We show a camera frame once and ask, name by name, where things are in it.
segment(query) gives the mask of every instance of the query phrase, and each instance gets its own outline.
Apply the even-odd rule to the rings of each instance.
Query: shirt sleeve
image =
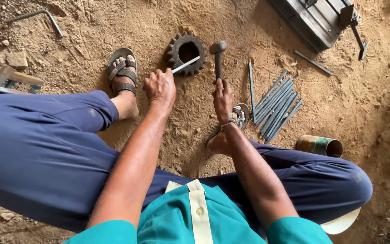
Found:
[[[332,244],[320,225],[298,217],[276,220],[266,236],[269,244]]]
[[[111,220],[93,226],[73,236],[63,244],[137,243],[137,230],[124,220]]]

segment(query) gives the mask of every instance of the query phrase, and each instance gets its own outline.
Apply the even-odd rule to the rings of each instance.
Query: sandal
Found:
[[[135,59],[135,62],[127,60],[128,55],[132,55],[132,57]],[[112,64],[115,62],[115,60],[120,58],[120,57],[123,57],[124,60],[121,61],[116,67],[112,66]],[[130,69],[125,69],[126,66],[131,66],[131,67],[135,68],[136,73]],[[135,94],[135,96],[137,95],[137,91],[135,89],[135,86],[137,85],[137,76],[138,76],[137,59],[136,59],[135,54],[133,53],[132,50],[130,50],[129,48],[126,48],[126,47],[122,47],[122,48],[117,49],[114,53],[112,53],[111,58],[109,58],[107,70],[108,70],[108,78],[110,80],[109,86],[111,87],[111,91],[114,94],[114,96],[116,96],[116,94],[122,90],[128,90],[128,91],[133,92]],[[133,81],[135,86],[132,86],[131,84],[128,84],[128,83],[120,83],[120,84],[117,84],[116,89],[114,91],[112,89],[112,79],[114,79],[114,77],[116,75],[122,75],[122,76],[129,77]]]
[[[243,117],[243,114],[242,112],[245,113],[245,118],[242,122],[240,122],[238,124],[240,130],[243,130],[245,128],[245,126],[248,124],[248,121],[249,121],[249,107],[248,105],[244,104],[244,103],[239,103],[237,104],[236,106],[234,106],[233,108],[233,117],[237,118],[237,119],[240,119]],[[209,136],[209,138],[207,138],[207,141],[205,141],[205,147],[207,147],[207,143],[213,138],[215,137],[219,132],[221,131],[221,127],[218,126],[214,132]]]

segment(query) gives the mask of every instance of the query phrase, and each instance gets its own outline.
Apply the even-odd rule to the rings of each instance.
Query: forearm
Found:
[[[260,222],[267,229],[275,220],[298,216],[274,171],[235,125],[224,127],[234,167]]]
[[[142,204],[151,184],[168,115],[150,107],[118,157],[96,202],[88,227],[108,220],[138,226]]]

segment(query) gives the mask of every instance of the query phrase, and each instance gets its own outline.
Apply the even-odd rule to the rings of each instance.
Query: soil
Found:
[[[358,29],[371,41],[363,61],[351,30],[335,46],[312,53],[265,0],[0,0],[0,65],[10,52],[24,52],[25,73],[46,81],[40,93],[67,94],[100,89],[111,95],[106,79],[110,54],[130,47],[138,60],[138,79],[164,68],[163,53],[172,37],[193,31],[206,48],[225,39],[224,77],[234,87],[236,103],[251,103],[247,62],[253,65],[258,101],[284,69],[290,71],[303,107],[284,126],[272,145],[293,148],[301,135],[336,138],[343,158],[364,169],[374,184],[371,200],[335,244],[383,242],[390,227],[390,0],[355,0],[362,16]],[[37,9],[49,10],[61,28],[59,38],[46,15],[10,25],[2,23]],[[2,44],[8,40],[9,45]],[[293,54],[298,50],[334,73],[322,71]],[[176,77],[177,99],[169,119],[158,164],[187,177],[233,172],[230,158],[210,155],[204,141],[213,131],[214,57],[193,77]],[[139,118],[119,122],[101,138],[121,150],[148,108],[138,86]],[[244,133],[259,142],[257,131]],[[1,213],[8,213],[0,207]],[[18,214],[0,218],[0,244],[61,243],[73,233]]]

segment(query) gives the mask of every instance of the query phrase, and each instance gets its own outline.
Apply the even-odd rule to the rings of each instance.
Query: gear hole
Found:
[[[199,56],[198,48],[193,42],[187,42],[179,48],[179,59],[183,62],[189,62],[190,60]]]

